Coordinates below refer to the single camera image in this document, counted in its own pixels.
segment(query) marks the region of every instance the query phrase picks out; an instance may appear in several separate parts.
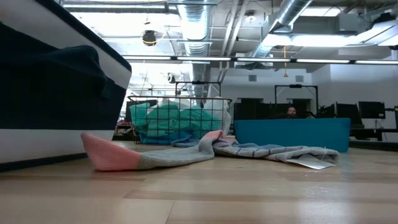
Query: blue storage box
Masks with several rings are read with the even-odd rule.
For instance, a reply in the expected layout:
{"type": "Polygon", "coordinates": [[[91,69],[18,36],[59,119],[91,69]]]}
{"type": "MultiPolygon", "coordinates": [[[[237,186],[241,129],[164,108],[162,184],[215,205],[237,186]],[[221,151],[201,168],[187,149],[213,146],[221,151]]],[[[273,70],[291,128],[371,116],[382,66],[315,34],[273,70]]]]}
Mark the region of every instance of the blue storage box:
{"type": "Polygon", "coordinates": [[[234,125],[240,144],[316,146],[339,152],[349,147],[348,118],[240,120],[234,125]]]}

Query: ductwork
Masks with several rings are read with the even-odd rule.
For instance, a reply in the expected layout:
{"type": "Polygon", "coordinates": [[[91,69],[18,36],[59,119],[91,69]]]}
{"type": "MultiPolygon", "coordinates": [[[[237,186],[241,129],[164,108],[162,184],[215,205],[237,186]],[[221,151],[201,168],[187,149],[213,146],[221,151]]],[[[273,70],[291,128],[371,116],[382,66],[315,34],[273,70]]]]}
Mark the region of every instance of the ductwork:
{"type": "MultiPolygon", "coordinates": [[[[182,35],[187,40],[207,40],[210,6],[187,4],[178,5],[182,20],[182,35]]],[[[185,43],[188,56],[207,56],[208,44],[185,43]]],[[[210,81],[210,65],[205,63],[192,63],[192,81],[210,81]]],[[[206,97],[208,85],[193,86],[196,97],[206,97]]]]}
{"type": "Polygon", "coordinates": [[[160,13],[178,15],[176,6],[164,4],[134,4],[133,2],[101,4],[99,2],[65,1],[63,7],[69,12],[107,12],[107,13],[160,13]]]}
{"type": "Polygon", "coordinates": [[[303,13],[305,8],[311,4],[312,0],[284,0],[277,13],[267,17],[263,25],[264,40],[252,52],[251,57],[263,58],[268,55],[274,47],[267,43],[267,35],[273,30],[281,27],[289,27],[290,30],[296,19],[303,13]]]}

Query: white tag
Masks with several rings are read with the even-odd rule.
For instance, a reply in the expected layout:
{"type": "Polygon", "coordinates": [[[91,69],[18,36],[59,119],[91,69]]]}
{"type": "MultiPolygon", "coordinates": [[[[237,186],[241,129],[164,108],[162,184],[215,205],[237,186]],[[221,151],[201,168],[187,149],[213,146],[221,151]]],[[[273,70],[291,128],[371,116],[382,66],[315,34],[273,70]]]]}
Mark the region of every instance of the white tag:
{"type": "Polygon", "coordinates": [[[286,161],[300,164],[300,165],[303,165],[303,166],[306,166],[306,167],[309,167],[312,169],[324,169],[327,167],[336,166],[329,162],[319,160],[316,157],[313,157],[309,154],[304,154],[304,155],[300,156],[298,159],[287,159],[286,161]]]}

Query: ceiling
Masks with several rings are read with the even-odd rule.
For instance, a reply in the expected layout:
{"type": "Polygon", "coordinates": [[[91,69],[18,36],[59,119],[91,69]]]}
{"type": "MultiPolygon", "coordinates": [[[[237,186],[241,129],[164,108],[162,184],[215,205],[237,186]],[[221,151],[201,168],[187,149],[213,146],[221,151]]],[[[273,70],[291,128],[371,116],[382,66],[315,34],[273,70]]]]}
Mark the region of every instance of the ceiling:
{"type": "MultiPolygon", "coordinates": [[[[218,4],[211,9],[210,17],[210,55],[220,56],[223,39],[226,35],[226,24],[230,18],[232,0],[217,0],[218,4]]],[[[238,32],[237,41],[235,41],[232,54],[248,53],[258,46],[261,41],[261,27],[266,16],[277,12],[280,6],[279,0],[257,1],[252,0],[246,8],[254,11],[255,21],[248,22],[243,20],[241,28],[238,32]]],[[[314,0],[310,7],[306,8],[301,16],[326,16],[335,17],[347,7],[353,6],[357,0],[337,1],[337,0],[314,0]]],[[[375,11],[379,8],[387,6],[395,6],[396,0],[359,0],[359,4],[350,10],[349,13],[356,14],[359,12],[375,11]]],[[[175,14],[133,14],[133,13],[114,13],[109,12],[73,12],[77,19],[89,27],[93,32],[103,38],[110,46],[112,46],[121,55],[183,55],[185,53],[184,44],[181,43],[182,28],[181,20],[175,14]],[[145,30],[155,30],[157,43],[155,46],[148,47],[142,43],[142,34],[145,30]]],[[[285,52],[281,48],[274,47],[270,54],[273,57],[288,58],[365,58],[365,59],[381,59],[386,58],[390,54],[388,47],[378,46],[361,46],[361,47],[297,47],[286,46],[285,52]]],[[[275,63],[271,68],[279,71],[284,68],[283,63],[275,63]]],[[[136,94],[154,94],[153,91],[147,91],[148,88],[173,88],[167,81],[167,74],[172,73],[177,76],[178,80],[190,81],[190,69],[186,64],[162,64],[153,63],[137,64],[132,62],[133,77],[130,89],[136,94]]],[[[302,70],[302,73],[311,73],[318,69],[319,65],[311,64],[289,64],[288,69],[302,70]]],[[[217,76],[212,68],[212,78],[217,76]]],[[[231,75],[228,81],[230,85],[239,83],[239,73],[229,72],[231,75]]],[[[173,92],[159,92],[164,95],[173,92]]]]}

